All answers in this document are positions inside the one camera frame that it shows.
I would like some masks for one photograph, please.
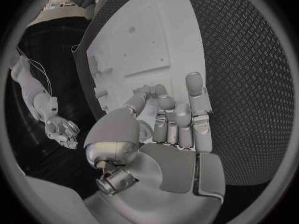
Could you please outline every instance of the circular frame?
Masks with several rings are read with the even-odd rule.
[[[0,126],[0,165],[14,193],[37,220],[49,224],[69,223],[66,217],[59,216],[51,210],[47,203],[41,200],[38,194],[35,193],[28,184],[24,174],[20,171],[9,144],[4,115],[5,87],[7,74],[9,72],[7,64],[9,64],[14,47],[18,44],[26,26],[34,20],[34,17],[47,1],[48,0],[27,0],[26,4],[23,4],[21,7],[22,9],[14,15],[14,19],[10,21],[1,41],[0,117],[2,119],[2,125]],[[299,58],[296,52],[297,48],[292,40],[293,33],[290,31],[290,26],[285,22],[285,19],[279,19],[282,15],[274,12],[272,4],[267,3],[265,0],[248,1],[266,18],[285,52],[294,84],[295,114],[290,142],[274,178],[262,194],[247,209],[231,220],[229,222],[230,224],[255,224],[264,218],[286,191],[299,164],[299,132],[295,132],[295,130],[299,130]]]

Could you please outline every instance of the wire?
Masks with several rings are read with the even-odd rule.
[[[47,73],[46,73],[46,70],[45,70],[45,68],[43,67],[43,65],[40,64],[39,62],[35,61],[35,60],[29,59],[29,58],[26,56],[26,54],[25,54],[25,53],[24,53],[18,46],[16,47],[16,49],[18,50],[18,52],[19,52],[21,55],[25,56],[25,57],[28,59],[29,63],[30,63],[35,69],[39,70],[39,71],[46,77],[46,80],[47,80],[47,87],[48,87],[48,92],[49,92],[50,96],[52,96],[52,85],[51,85],[51,81],[50,81],[50,79],[49,79],[49,77],[48,77],[48,75],[47,75]]]

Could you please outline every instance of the robotic forearm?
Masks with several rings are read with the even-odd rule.
[[[30,72],[30,62],[25,56],[16,55],[11,77],[21,86],[23,100],[36,120],[45,123],[48,138],[60,145],[75,149],[79,128],[71,121],[58,116],[57,97],[52,97]]]

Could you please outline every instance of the black background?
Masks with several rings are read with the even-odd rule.
[[[12,18],[14,12],[19,8],[21,4],[26,0],[2,0],[1,9],[1,32],[7,29],[8,21]],[[299,39],[299,20],[298,20],[298,0],[271,0],[275,6],[276,11],[282,13],[286,18],[288,25],[287,29],[293,30],[293,38]],[[2,211],[0,217],[2,223],[14,224],[19,221],[25,223],[36,223],[34,219],[27,213],[25,208],[19,203],[10,187],[7,185],[3,175],[0,177],[1,184],[1,202]],[[299,187],[299,174],[297,174],[288,188],[288,191],[284,194],[281,201],[276,205],[273,211],[261,222],[263,224],[276,223],[279,220],[291,220],[292,223],[296,223],[297,219],[297,198]]]

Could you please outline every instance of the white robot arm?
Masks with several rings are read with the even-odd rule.
[[[16,63],[11,69],[11,77],[20,84],[23,100],[32,116],[45,123],[48,138],[75,149],[79,128],[72,121],[58,116],[57,97],[50,96],[41,82],[31,75],[29,59],[16,53],[14,60]]]

